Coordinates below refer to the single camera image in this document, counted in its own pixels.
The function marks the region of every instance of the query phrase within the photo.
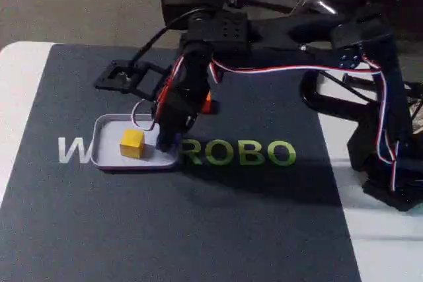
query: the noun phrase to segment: yellow block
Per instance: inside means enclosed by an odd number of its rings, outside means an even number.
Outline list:
[[[127,129],[120,142],[120,154],[124,157],[140,159],[143,154],[144,131]]]

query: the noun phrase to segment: white tray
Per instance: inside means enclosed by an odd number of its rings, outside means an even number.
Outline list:
[[[139,114],[135,119],[142,128],[147,129],[151,125],[150,115]],[[129,114],[107,114],[97,119],[91,151],[91,162],[95,166],[102,170],[142,170],[171,168],[176,164],[179,153],[177,145],[167,153],[156,149],[158,124],[152,131],[144,131],[143,158],[137,160],[120,155],[119,144],[127,129],[135,129]]]

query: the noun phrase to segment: black cable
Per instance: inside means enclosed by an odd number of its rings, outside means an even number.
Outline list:
[[[168,25],[166,27],[164,27],[163,29],[158,31],[158,33],[156,33],[154,35],[154,37],[152,37],[150,39],[150,41],[148,41],[148,43],[146,43],[146,45],[144,45],[141,49],[138,50],[138,52],[131,59],[129,66],[134,67],[135,63],[137,63],[137,61],[140,59],[140,57],[143,56],[145,53],[147,53],[148,50],[151,49],[153,44],[155,42],[157,42],[157,40],[162,35],[164,35],[168,30],[170,30],[176,23],[178,23],[181,20],[193,15],[194,13],[202,13],[202,12],[215,11],[215,10],[216,9],[214,9],[214,8],[205,8],[205,7],[204,8],[195,8],[195,9],[192,9],[192,10],[188,11],[187,13],[184,13],[183,15],[180,15],[179,17],[173,19],[172,21],[170,21],[170,23],[168,23]]]
[[[324,77],[327,77],[331,81],[334,81],[336,84],[344,87],[346,90],[349,90],[351,93],[353,93],[357,97],[360,97],[362,100],[365,100],[366,102],[375,102],[375,100],[373,100],[371,98],[368,98],[367,96],[364,96],[362,93],[360,93],[359,91],[355,90],[351,86],[348,86],[346,83],[340,81],[339,79],[337,79],[336,77],[332,76],[331,74],[329,74],[329,73],[327,73],[325,71],[320,71],[319,73],[321,75],[323,75]]]
[[[421,100],[418,103],[418,106],[417,106],[416,110],[412,113],[412,115],[411,115],[411,121],[413,121],[416,118],[418,112],[420,111],[420,109],[422,109],[422,106],[423,106],[423,100]]]

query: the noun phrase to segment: robotic arm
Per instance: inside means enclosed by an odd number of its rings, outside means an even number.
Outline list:
[[[330,41],[332,49],[307,45],[321,40]],[[190,15],[171,69],[138,62],[140,54],[135,57],[112,62],[96,88],[152,101],[152,117],[160,125],[157,147],[162,151],[194,124],[210,90],[209,74],[218,83],[226,72],[306,70],[301,93],[307,105],[359,123],[348,150],[352,168],[369,176],[364,191],[400,210],[423,200],[422,151],[412,134],[410,91],[404,87],[392,32],[378,8],[364,7],[353,18],[304,14],[256,22],[243,13],[197,9]],[[281,60],[283,65],[269,65]],[[356,69],[359,63],[368,69]],[[153,94],[146,95],[136,87],[149,69],[162,74],[162,80]],[[320,95],[317,77],[330,76],[328,71],[372,75],[378,101],[363,105]]]

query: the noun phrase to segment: gray mat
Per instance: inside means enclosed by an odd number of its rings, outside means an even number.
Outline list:
[[[201,116],[186,136],[202,145],[201,166],[105,174],[81,164],[77,150],[59,156],[58,138],[65,151],[76,137],[87,148],[99,116],[130,112],[136,97],[91,83],[111,59],[133,53],[53,47],[0,208],[0,281],[359,281],[319,119],[299,97],[300,73],[226,76],[213,88],[220,114]],[[173,55],[149,58],[167,66]],[[204,158],[215,139],[234,149],[228,165]],[[265,162],[241,165],[238,140],[259,142]],[[293,146],[295,164],[269,159],[275,140]],[[222,159],[222,150],[213,156]],[[287,157],[282,147],[275,155]]]

